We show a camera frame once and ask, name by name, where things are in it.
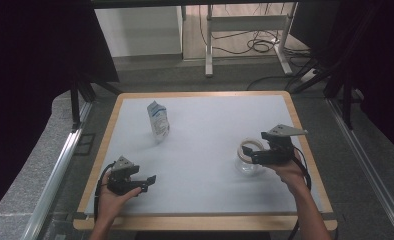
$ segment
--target black cable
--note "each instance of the black cable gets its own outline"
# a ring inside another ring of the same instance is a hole
[[[202,23],[201,23],[201,6],[199,6],[199,8],[198,8],[198,12],[199,12],[200,34],[201,34],[204,44],[207,46],[207,42],[206,42],[206,39],[204,38],[203,28],[202,28]],[[211,34],[211,37],[213,37],[214,39],[222,39],[222,38],[238,36],[238,35],[242,35],[242,34],[246,34],[246,33],[251,33],[251,32],[254,33],[253,39],[251,39],[247,42],[248,49],[245,51],[232,52],[232,51],[226,50],[224,48],[220,48],[220,47],[212,47],[212,49],[221,50],[221,51],[224,51],[224,52],[227,52],[230,54],[235,54],[235,55],[244,54],[244,53],[250,52],[251,50],[254,50],[255,52],[258,52],[258,53],[266,53],[266,52],[269,52],[275,44],[271,41],[267,41],[264,39],[258,39],[257,37],[259,36],[259,33],[260,32],[268,33],[268,34],[272,35],[273,37],[275,37],[275,39],[277,39],[277,37],[278,37],[278,35],[275,36],[273,33],[269,32],[269,31],[256,31],[256,32],[246,31],[246,32],[240,32],[240,33],[226,35],[226,36],[222,36],[222,37],[214,37],[213,34]],[[257,47],[260,47],[260,46],[265,47],[265,49],[263,49],[263,50],[257,49]]]
[[[334,240],[338,240],[338,227],[335,229]]]
[[[265,8],[265,15],[269,14],[269,9],[271,9],[272,3],[268,3]]]
[[[295,57],[301,57],[301,58],[312,58],[312,54],[310,54],[310,50],[292,50],[289,48],[284,47],[283,51],[288,55],[288,56],[295,56]]]
[[[304,178],[306,179],[306,186],[307,186],[307,188],[309,189],[309,191],[311,191],[312,190],[312,179],[311,179],[311,177],[310,177],[310,174],[309,174],[309,171],[308,171],[308,169],[307,169],[307,162],[306,162],[306,158],[305,158],[305,156],[304,156],[304,154],[303,154],[303,152],[300,150],[300,149],[298,149],[298,148],[296,148],[296,147],[294,147],[294,149],[297,149],[297,151],[299,151],[299,153],[300,153],[300,155],[302,155],[302,157],[303,157],[303,162],[305,163],[305,166],[303,166],[303,164],[301,163],[301,161],[298,159],[298,158],[296,158],[296,156],[292,156],[292,160],[293,160],[293,162],[295,162],[296,164],[297,164],[297,166],[300,168],[300,170],[302,171],[302,173],[303,173],[303,175],[304,175]],[[296,224],[294,225],[294,227],[293,227],[293,230],[291,230],[291,233],[290,233],[290,236],[288,237],[288,240],[292,240],[293,238],[294,238],[294,236],[296,235],[296,233],[297,233],[297,230],[299,230],[299,220],[297,219],[297,221],[296,221]]]
[[[225,11],[226,11],[226,13],[228,13],[228,16],[231,16],[230,14],[229,14],[229,12],[228,12],[228,9],[226,9],[226,5],[227,4],[225,4]]]
[[[299,57],[290,57],[288,59],[291,65],[298,67],[298,68],[305,68],[305,65],[298,65],[297,63],[293,62],[293,59],[296,59],[296,58],[311,58],[311,57],[299,56]]]
[[[285,3],[282,4],[281,12],[279,15],[282,15],[282,11],[284,11],[284,6],[285,6]]]
[[[256,79],[256,80],[254,80],[253,82],[251,82],[251,83],[247,86],[246,91],[249,91],[249,90],[250,90],[250,87],[253,86],[254,84],[256,84],[256,83],[258,83],[258,82],[260,82],[260,81],[262,81],[262,80],[265,80],[265,79],[271,79],[271,78],[292,78],[292,77],[294,77],[294,76],[269,76],[269,77],[262,77],[262,78]]]
[[[322,57],[327,57],[330,56],[331,54],[334,54],[336,51],[340,51],[341,49],[338,48],[338,46],[345,41],[346,37],[352,33],[352,31],[359,25],[359,22],[361,21],[362,16],[356,15],[351,21],[352,24],[348,26],[346,29],[344,29],[340,35],[338,35],[332,42],[330,42],[327,46],[325,46],[322,49],[319,49],[317,51],[313,51],[313,49],[289,49],[284,47],[285,51],[288,52],[299,52],[299,51],[309,51],[310,53],[306,56],[312,57],[312,58],[322,58]]]
[[[101,187],[103,186],[103,177],[106,174],[107,170],[109,170],[109,168],[113,167],[113,165],[115,165],[115,163],[111,163],[109,165],[107,165],[106,168],[104,168],[103,172],[101,173],[100,179],[98,179],[97,182],[97,187],[95,189],[95,193],[94,193],[94,222],[97,221],[98,218],[98,203],[100,201],[100,191],[101,191]]]
[[[296,81],[301,79],[301,77],[303,77],[306,73],[308,73],[312,68],[315,68],[316,66],[319,65],[319,62],[316,61],[316,63],[314,63],[311,67],[307,67],[312,60],[313,60],[313,57],[310,58],[310,60],[306,62],[306,64],[297,72],[297,74],[295,75],[294,78],[292,78],[288,81],[287,85],[284,88],[285,91],[290,92],[291,85],[293,85]]]
[[[262,4],[261,3],[259,3],[259,5],[257,6],[257,8],[254,10],[254,12],[253,12],[253,15],[257,12],[257,9],[259,9],[259,8],[261,8],[262,7]]]

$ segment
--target white cabinet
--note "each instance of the white cabinet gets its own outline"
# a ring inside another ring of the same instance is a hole
[[[181,7],[96,9],[112,57],[181,54]]]

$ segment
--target metal rail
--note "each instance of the metal rail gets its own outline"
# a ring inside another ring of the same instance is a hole
[[[363,149],[362,145],[360,144],[358,138],[356,137],[355,133],[350,130],[346,123],[341,118],[341,110],[338,104],[330,99],[327,99],[327,103],[331,107],[335,119],[343,132],[344,137],[348,141],[350,147],[353,150],[363,172],[366,175],[369,183],[371,184],[375,194],[378,197],[381,205],[383,206],[387,216],[389,217],[391,224],[394,226],[394,198],[387,190],[387,187],[384,185],[383,181],[381,180],[380,176],[378,175],[377,171],[375,170],[374,166],[371,163],[368,155],[366,154],[365,150]]]
[[[38,203],[34,209],[34,212],[32,213],[32,216],[26,225],[25,231],[22,234],[22,240],[33,240],[38,237],[51,204],[53,203],[54,197],[56,196],[60,183],[63,180],[66,169],[69,166],[70,159],[75,151],[79,137],[81,136],[84,122],[88,117],[91,106],[91,103],[86,102],[82,107],[80,114],[81,124],[79,125],[78,130],[69,134],[60,156],[57,159],[56,165],[53,168],[50,178],[48,179],[41,197],[39,198]]]

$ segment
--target wrist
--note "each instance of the wrist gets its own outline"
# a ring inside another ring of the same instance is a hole
[[[297,181],[288,185],[288,189],[294,197],[310,192],[304,181]]]
[[[114,219],[110,219],[104,216],[99,216],[97,221],[95,222],[95,226],[98,226],[102,229],[110,229],[114,222]]]

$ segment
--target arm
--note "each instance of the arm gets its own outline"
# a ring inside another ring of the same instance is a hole
[[[141,192],[141,188],[135,188],[125,195],[118,196],[107,189],[107,179],[110,173],[106,173],[103,177],[103,184],[101,186],[100,202],[98,205],[98,219],[92,230],[90,240],[107,239],[110,228],[121,211],[123,205],[131,198],[137,196]]]
[[[324,220],[306,186],[303,173],[297,164],[289,161],[283,165],[269,165],[267,167],[275,170],[277,175],[281,177],[281,181],[287,184],[288,189],[294,196],[302,239],[331,239],[325,227]]]

